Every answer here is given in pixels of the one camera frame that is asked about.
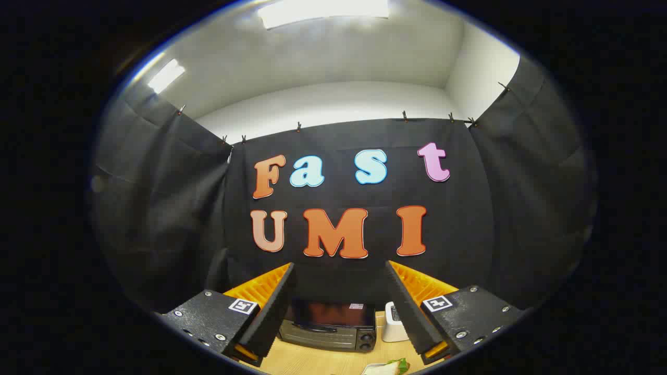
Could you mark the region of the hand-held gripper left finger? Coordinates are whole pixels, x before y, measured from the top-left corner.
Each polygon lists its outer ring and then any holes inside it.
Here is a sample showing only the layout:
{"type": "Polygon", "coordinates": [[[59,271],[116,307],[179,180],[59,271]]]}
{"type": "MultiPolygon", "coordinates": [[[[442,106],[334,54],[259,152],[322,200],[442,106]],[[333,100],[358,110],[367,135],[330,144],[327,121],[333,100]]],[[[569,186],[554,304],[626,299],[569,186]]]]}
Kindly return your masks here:
{"type": "Polygon", "coordinates": [[[290,305],[297,273],[289,262],[231,290],[203,290],[157,320],[208,354],[260,367],[290,305]]]}

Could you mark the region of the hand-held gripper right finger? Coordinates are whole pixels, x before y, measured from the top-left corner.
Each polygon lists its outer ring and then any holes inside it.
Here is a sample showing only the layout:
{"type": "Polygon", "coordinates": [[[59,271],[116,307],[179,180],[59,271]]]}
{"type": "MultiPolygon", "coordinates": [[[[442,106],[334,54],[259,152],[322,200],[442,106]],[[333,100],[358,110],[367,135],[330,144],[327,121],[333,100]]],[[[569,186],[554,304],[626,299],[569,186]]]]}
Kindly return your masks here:
{"type": "Polygon", "coordinates": [[[456,288],[386,261],[390,301],[425,365],[474,351],[524,318],[519,309],[478,285],[456,288]]]}

